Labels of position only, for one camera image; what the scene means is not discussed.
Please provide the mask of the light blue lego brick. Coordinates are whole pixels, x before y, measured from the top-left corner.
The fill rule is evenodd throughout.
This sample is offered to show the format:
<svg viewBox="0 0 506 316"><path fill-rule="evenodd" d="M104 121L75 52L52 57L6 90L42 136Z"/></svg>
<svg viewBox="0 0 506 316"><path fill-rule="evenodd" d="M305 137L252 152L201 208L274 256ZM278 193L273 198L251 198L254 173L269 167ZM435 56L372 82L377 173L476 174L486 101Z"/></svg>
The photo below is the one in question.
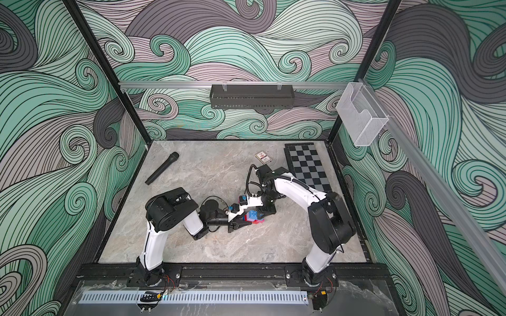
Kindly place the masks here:
<svg viewBox="0 0 506 316"><path fill-rule="evenodd" d="M255 220L257 220L257 219L258 219L258 213L257 213L257 211L255 211L255 210L251 210L251 211L249 211L249 212L246 214L246 216L248 217L248 220L249 220L250 222L253 222L253 221L255 221Z"/></svg>

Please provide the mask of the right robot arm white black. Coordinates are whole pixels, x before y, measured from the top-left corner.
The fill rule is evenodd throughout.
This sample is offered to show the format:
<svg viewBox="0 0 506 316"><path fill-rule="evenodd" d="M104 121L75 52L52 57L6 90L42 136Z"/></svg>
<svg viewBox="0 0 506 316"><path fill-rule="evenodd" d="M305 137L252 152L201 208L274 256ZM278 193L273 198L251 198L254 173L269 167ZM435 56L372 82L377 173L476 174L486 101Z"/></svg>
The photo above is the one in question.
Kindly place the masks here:
<svg viewBox="0 0 506 316"><path fill-rule="evenodd" d="M317 191L283 167L273 171L263 165L256 169L256 176L262 201L258 207L260 218L275 214L275 202L282 198L307 211L314 244L303 259L302 274L310 287L323 283L338 249L356 234L346 203L338 193Z"/></svg>

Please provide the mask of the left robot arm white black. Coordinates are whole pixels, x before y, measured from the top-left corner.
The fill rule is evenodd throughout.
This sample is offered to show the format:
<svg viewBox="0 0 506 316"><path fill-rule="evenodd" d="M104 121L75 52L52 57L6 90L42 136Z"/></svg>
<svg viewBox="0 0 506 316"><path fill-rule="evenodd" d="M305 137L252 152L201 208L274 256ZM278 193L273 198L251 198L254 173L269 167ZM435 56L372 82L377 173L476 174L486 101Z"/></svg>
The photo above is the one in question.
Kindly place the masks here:
<svg viewBox="0 0 506 316"><path fill-rule="evenodd" d="M144 274L143 280L149 287L155 287L163 280L163 249L168 232L183 224L195 240L207 235L212 228L226 226L229 231L250 225L239 213L245 210L248 196L239 197L237 204L221 209L216 196L198 205L184 188L175 188L158 194L146 203L147 233L137 267Z"/></svg>

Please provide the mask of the playing card box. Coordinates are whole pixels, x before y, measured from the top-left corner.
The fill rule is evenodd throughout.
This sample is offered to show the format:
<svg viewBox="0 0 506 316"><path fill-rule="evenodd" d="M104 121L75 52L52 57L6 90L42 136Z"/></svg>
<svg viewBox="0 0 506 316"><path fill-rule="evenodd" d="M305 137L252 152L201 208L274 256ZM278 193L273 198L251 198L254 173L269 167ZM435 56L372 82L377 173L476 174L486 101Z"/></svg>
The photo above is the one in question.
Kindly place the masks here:
<svg viewBox="0 0 506 316"><path fill-rule="evenodd" d="M261 162L263 165L267 165L272 162L272 158L264 151L261 151L255 155L255 157Z"/></svg>

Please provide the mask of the black grey chessboard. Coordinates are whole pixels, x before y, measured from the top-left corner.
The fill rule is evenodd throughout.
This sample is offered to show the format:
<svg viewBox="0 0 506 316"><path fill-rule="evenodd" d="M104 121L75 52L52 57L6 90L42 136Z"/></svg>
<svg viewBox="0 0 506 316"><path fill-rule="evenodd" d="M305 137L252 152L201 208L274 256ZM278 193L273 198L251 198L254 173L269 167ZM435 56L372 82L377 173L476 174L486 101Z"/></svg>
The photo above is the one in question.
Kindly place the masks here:
<svg viewBox="0 0 506 316"><path fill-rule="evenodd" d="M298 180L317 191L332 191L314 143L288 143L284 152L288 169Z"/></svg>

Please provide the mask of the black microphone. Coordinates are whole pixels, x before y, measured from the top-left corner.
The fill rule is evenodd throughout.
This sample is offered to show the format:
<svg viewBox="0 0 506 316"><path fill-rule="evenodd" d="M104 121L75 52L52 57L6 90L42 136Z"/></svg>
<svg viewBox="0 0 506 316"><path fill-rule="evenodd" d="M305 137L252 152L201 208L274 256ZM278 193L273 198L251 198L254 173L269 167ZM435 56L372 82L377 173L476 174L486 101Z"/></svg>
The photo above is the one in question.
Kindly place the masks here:
<svg viewBox="0 0 506 316"><path fill-rule="evenodd" d="M147 178L146 185L153 183L167 168L179 159L179 154L174 151L168 158Z"/></svg>

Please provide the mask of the black wall tray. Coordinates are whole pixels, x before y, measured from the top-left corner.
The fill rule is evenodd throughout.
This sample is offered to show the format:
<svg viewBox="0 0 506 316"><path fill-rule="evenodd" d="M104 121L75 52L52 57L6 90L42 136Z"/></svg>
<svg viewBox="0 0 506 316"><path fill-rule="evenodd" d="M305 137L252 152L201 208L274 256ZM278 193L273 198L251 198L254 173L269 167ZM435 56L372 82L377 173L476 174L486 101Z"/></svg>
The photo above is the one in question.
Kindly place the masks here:
<svg viewBox="0 0 506 316"><path fill-rule="evenodd" d="M214 109L291 109L295 102L292 86L213 85L210 103Z"/></svg>

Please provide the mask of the clear plastic wall bin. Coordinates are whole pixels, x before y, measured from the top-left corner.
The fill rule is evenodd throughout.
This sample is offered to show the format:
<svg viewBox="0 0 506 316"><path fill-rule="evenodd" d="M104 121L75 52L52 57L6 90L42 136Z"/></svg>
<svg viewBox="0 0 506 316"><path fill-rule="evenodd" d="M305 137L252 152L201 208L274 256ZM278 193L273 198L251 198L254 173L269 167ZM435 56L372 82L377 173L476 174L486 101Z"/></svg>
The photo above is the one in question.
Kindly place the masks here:
<svg viewBox="0 0 506 316"><path fill-rule="evenodd" d="M363 82L348 83L336 109L356 147L370 146L389 121L375 91Z"/></svg>

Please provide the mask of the aluminium rail back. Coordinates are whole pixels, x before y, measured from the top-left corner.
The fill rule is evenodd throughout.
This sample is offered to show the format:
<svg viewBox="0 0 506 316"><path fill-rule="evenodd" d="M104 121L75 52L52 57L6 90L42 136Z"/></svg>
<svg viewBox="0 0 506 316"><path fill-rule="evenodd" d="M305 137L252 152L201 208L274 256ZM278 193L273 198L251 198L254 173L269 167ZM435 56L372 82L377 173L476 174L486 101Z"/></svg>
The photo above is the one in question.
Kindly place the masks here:
<svg viewBox="0 0 506 316"><path fill-rule="evenodd" d="M222 86L292 86L294 90L343 90L348 82L251 82L251 81L120 81L121 89L210 89L213 85Z"/></svg>

